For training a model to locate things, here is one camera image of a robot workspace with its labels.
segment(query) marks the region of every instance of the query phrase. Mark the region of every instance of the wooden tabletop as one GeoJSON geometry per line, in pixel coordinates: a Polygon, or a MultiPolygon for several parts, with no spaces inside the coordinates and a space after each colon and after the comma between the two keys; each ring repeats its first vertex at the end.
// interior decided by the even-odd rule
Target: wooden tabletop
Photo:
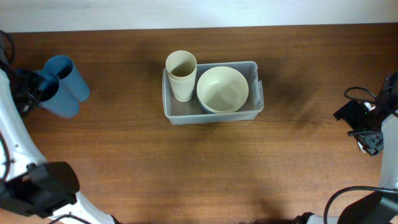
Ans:
{"type": "MultiPolygon", "coordinates": [[[[381,156],[359,151],[333,113],[343,92],[378,92],[398,70],[398,25],[113,30],[13,34],[15,67],[68,55],[91,88],[78,116],[24,118],[49,161],[123,223],[239,223],[322,214],[351,185],[378,184],[381,156]],[[265,109],[255,120],[174,126],[162,71],[175,50],[198,63],[255,61],[265,109]]],[[[330,214],[368,193],[339,197],[330,214]]],[[[47,223],[0,211],[0,223],[47,223]]]]}

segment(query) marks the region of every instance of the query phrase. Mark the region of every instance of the cup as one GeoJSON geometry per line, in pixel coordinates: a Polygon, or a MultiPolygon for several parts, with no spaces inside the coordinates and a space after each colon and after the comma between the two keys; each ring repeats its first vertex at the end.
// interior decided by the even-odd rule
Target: cup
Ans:
{"type": "Polygon", "coordinates": [[[42,91],[40,106],[63,118],[76,116],[80,109],[79,101],[60,82],[59,77],[43,70],[34,72],[45,78],[39,86],[42,91]]]}
{"type": "Polygon", "coordinates": [[[73,61],[65,55],[57,55],[50,58],[45,65],[44,71],[56,74],[60,82],[67,87],[71,94],[80,102],[87,100],[90,89],[83,77],[80,75],[73,61]]]}
{"type": "Polygon", "coordinates": [[[180,102],[191,100],[197,75],[196,58],[190,52],[178,50],[167,57],[166,70],[174,97],[180,102]]]}

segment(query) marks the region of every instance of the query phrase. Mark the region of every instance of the cable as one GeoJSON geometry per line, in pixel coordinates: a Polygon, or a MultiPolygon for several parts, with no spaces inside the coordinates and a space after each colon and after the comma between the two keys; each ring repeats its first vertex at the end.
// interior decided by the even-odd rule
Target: cable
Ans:
{"type": "Polygon", "coordinates": [[[328,212],[331,203],[341,194],[353,190],[368,190],[368,191],[373,191],[373,192],[380,192],[380,193],[387,193],[387,194],[398,194],[398,190],[391,190],[391,189],[385,189],[382,187],[368,187],[368,186],[353,186],[353,187],[347,187],[344,189],[341,189],[337,191],[335,194],[333,194],[328,203],[326,203],[325,211],[323,212],[323,222],[324,224],[328,224],[328,212]]]}
{"type": "Polygon", "coordinates": [[[78,220],[79,222],[84,223],[84,224],[91,224],[91,223],[89,223],[88,221],[86,221],[86,220],[84,220],[84,219],[81,219],[81,218],[79,218],[79,217],[76,217],[76,216],[74,216],[74,215],[72,215],[72,214],[61,215],[61,216],[58,217],[57,219],[52,220],[49,224],[57,223],[59,220],[61,220],[61,219],[63,219],[63,218],[72,218],[72,219],[78,220]]]}
{"type": "Polygon", "coordinates": [[[393,114],[395,117],[398,118],[398,113],[396,113],[394,110],[388,108],[386,105],[384,105],[382,103],[378,103],[376,101],[365,100],[365,99],[360,99],[360,98],[355,98],[355,97],[352,97],[352,96],[348,96],[348,92],[351,91],[351,90],[362,90],[362,91],[365,91],[366,93],[368,93],[369,95],[373,96],[374,98],[376,98],[376,95],[374,93],[372,93],[370,90],[368,90],[367,88],[362,88],[362,87],[357,87],[357,86],[348,88],[344,92],[344,97],[345,98],[350,99],[350,100],[360,101],[362,103],[371,103],[371,104],[376,105],[376,106],[381,106],[385,110],[389,111],[391,114],[393,114]]]}
{"type": "Polygon", "coordinates": [[[0,30],[0,34],[2,34],[3,36],[5,36],[8,40],[8,42],[11,44],[11,56],[8,56],[6,49],[4,47],[4,53],[6,54],[7,60],[8,60],[8,64],[11,65],[14,61],[15,61],[15,43],[14,43],[14,39],[6,32],[4,32],[3,30],[0,30]]]}
{"type": "Polygon", "coordinates": [[[6,166],[6,170],[4,171],[4,174],[3,174],[2,178],[0,179],[0,181],[5,182],[8,177],[8,174],[10,173],[11,159],[10,159],[10,153],[8,151],[6,141],[4,140],[1,133],[0,133],[0,142],[1,142],[1,145],[2,145],[2,148],[4,151],[4,155],[6,157],[6,161],[4,163],[4,165],[6,166]]]}

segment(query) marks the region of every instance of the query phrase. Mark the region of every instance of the bowl rim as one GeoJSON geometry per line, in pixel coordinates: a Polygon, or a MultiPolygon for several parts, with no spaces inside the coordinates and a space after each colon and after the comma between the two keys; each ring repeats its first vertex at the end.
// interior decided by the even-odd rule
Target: bowl rim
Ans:
{"type": "Polygon", "coordinates": [[[239,110],[240,108],[242,108],[242,106],[243,106],[243,105],[245,104],[245,102],[248,100],[248,97],[249,97],[249,83],[248,83],[248,81],[246,80],[246,78],[242,75],[242,73],[239,72],[238,70],[234,69],[234,68],[227,67],[227,66],[217,66],[217,67],[213,67],[213,68],[211,68],[211,69],[205,71],[205,72],[200,76],[200,78],[199,78],[199,80],[198,80],[198,83],[197,83],[197,97],[198,97],[198,99],[199,99],[199,102],[200,102],[206,109],[208,109],[209,111],[211,111],[211,112],[213,112],[213,113],[232,113],[232,112],[236,112],[237,110],[239,110]],[[243,80],[246,82],[246,87],[248,88],[247,95],[246,95],[246,97],[245,97],[245,100],[241,103],[241,105],[240,105],[236,110],[235,110],[235,109],[229,110],[229,111],[218,111],[218,110],[214,110],[213,108],[210,108],[209,106],[207,106],[207,105],[200,99],[200,95],[199,95],[199,92],[198,92],[198,89],[199,89],[198,87],[199,87],[200,80],[203,78],[203,76],[204,76],[206,73],[208,73],[210,70],[214,70],[214,69],[216,69],[216,68],[227,68],[227,69],[229,69],[229,70],[233,70],[234,72],[236,72],[236,73],[238,73],[239,75],[241,75],[242,78],[243,78],[243,80]]]}

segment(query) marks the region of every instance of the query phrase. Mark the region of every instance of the blue plastic cup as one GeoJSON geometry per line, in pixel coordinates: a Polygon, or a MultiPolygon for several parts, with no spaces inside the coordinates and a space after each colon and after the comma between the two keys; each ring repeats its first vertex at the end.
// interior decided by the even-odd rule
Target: blue plastic cup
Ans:
{"type": "Polygon", "coordinates": [[[87,100],[90,96],[90,89],[87,83],[68,56],[57,55],[50,58],[44,65],[44,71],[56,74],[61,83],[64,84],[80,102],[87,100]]]}
{"type": "Polygon", "coordinates": [[[35,73],[45,78],[39,86],[42,91],[40,106],[62,118],[72,118],[79,113],[79,101],[60,82],[58,76],[43,70],[35,73]]]}

